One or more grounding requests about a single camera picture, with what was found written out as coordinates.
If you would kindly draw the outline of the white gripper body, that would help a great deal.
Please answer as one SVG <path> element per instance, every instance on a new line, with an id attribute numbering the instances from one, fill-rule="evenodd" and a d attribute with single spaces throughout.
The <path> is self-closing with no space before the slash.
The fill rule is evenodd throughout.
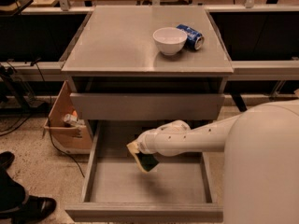
<path id="1" fill-rule="evenodd" d="M 155 135 L 156 132 L 154 130 L 148 130 L 137 137 L 137 145 L 142 153 L 154 154 L 156 152 L 154 148 Z"/>

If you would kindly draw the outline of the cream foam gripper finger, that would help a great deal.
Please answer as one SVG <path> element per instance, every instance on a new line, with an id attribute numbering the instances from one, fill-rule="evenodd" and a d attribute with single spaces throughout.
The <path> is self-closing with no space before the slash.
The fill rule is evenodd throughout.
<path id="1" fill-rule="evenodd" d="M 127 145 L 127 148 L 128 148 L 128 150 L 129 150 L 129 152 L 132 154 L 132 156 L 134 157 L 135 162 L 136 162 L 136 164 L 137 164 L 137 156 L 136 156 L 136 154 L 137 154 L 137 153 L 142 153 L 142 152 L 138 149 L 137 142 L 136 142 L 136 141 L 133 141 L 133 142 L 129 143 L 129 144 Z"/>

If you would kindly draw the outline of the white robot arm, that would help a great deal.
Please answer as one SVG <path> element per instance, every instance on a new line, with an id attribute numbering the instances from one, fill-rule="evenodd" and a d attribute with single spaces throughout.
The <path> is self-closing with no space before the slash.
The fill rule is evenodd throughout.
<path id="1" fill-rule="evenodd" d="M 153 155 L 224 153 L 224 224 L 299 224 L 299 100 L 256 105 L 240 115 L 192 129 L 176 120 L 127 145 L 139 169 Z"/>

